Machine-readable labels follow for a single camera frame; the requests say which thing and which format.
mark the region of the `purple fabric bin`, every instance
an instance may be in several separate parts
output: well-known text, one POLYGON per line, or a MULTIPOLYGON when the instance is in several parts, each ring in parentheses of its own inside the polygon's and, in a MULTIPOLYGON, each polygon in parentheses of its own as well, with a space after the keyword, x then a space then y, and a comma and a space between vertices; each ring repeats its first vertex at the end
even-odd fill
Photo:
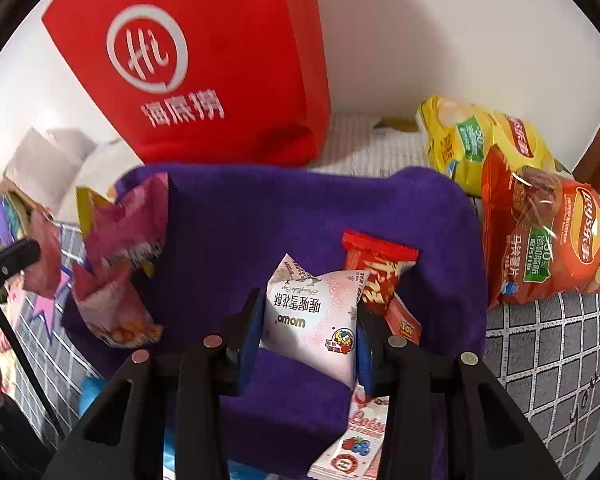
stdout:
MULTIPOLYGON (((165 326, 152 351, 181 350, 220 329, 252 286, 266 286, 285 253, 312 274, 341 269, 345 229, 419 248, 398 293, 422 324, 422 347, 482 355, 486 275, 480 227, 464 192, 446 176, 407 168, 358 178, 265 166, 163 164, 138 168, 125 192, 152 173, 170 175, 167 243, 150 288, 138 286, 165 326)), ((129 351, 91 335, 72 300, 62 325, 80 352, 110 376, 129 351)), ((260 349, 244 395, 222 398, 227 456, 290 478, 346 429, 350 391, 306 365, 260 349)), ((441 456, 440 432, 434 456, 441 456)), ((443 460, 434 465, 441 478, 443 460)))

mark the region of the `white circular logo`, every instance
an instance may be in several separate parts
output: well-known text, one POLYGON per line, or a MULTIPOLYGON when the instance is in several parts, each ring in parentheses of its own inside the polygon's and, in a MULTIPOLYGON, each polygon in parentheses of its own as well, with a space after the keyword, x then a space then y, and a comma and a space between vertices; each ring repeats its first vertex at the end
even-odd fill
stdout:
POLYGON ((107 31, 107 53, 113 67, 128 83, 152 94, 165 94, 180 86, 187 73, 187 65, 189 63, 187 41, 178 23, 164 10, 147 4, 127 7, 113 19, 107 31), (146 80, 145 71, 151 74, 155 73, 154 62, 159 66, 166 66, 170 62, 169 54, 160 54, 160 46, 150 29, 146 30, 146 39, 149 42, 149 44, 146 44, 144 30, 138 28, 139 47, 137 50, 134 47, 131 30, 129 28, 126 30, 126 44, 129 52, 129 59, 126 62, 128 70, 123 67, 116 56, 115 42, 119 31, 127 23, 138 19, 152 20, 158 23, 170 34, 173 40, 176 54, 175 70, 171 80, 167 83, 149 82, 146 80))

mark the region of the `silver screw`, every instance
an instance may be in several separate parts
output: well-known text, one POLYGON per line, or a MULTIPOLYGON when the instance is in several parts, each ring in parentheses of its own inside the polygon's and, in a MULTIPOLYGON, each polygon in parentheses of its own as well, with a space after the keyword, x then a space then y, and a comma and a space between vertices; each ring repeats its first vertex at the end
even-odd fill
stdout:
POLYGON ((390 346, 394 348, 403 348, 407 346, 407 340, 403 338, 401 335, 391 335, 387 340, 390 346))
POLYGON ((136 364, 144 363, 149 358, 147 350, 136 350, 131 354, 131 360, 136 364))
POLYGON ((216 348, 222 344, 222 338, 216 334, 208 335, 205 337, 202 344, 207 348, 216 348))
POLYGON ((478 364, 478 356, 473 352, 462 352, 460 360, 469 366, 475 366, 478 364))

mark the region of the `red paper bag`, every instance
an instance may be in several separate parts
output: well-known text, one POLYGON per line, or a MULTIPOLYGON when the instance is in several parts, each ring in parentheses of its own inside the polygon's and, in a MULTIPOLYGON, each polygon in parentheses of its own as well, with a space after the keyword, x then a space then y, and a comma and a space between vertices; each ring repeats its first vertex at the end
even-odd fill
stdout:
POLYGON ((322 147, 317 0, 53 0, 43 23, 144 162, 299 166, 322 147))

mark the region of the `white snack package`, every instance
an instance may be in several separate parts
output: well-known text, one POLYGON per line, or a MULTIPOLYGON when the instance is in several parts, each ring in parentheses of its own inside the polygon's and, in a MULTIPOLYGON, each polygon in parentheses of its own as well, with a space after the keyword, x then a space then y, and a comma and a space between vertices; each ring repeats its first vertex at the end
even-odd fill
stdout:
POLYGON ((388 409, 389 397, 372 399, 362 386, 356 386, 347 431, 320 455, 306 475, 316 480, 375 480, 388 409))
POLYGON ((262 344, 353 389, 356 309, 368 270, 312 276, 288 254, 267 283, 262 344))

